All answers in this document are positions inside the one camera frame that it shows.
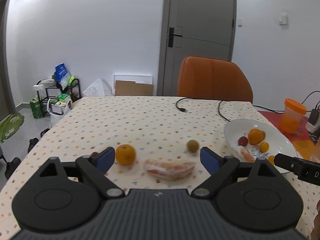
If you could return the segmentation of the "person right hand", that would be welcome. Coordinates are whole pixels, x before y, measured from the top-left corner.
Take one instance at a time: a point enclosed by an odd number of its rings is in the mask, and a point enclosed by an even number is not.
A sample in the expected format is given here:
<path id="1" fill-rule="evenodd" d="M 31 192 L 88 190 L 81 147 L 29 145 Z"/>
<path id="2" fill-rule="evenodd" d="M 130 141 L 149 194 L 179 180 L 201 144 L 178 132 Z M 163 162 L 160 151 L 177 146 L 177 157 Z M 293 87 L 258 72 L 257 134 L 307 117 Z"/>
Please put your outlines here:
<path id="1" fill-rule="evenodd" d="M 313 221 L 313 225 L 311 240 L 320 240 L 320 200 L 317 203 L 317 215 Z"/>

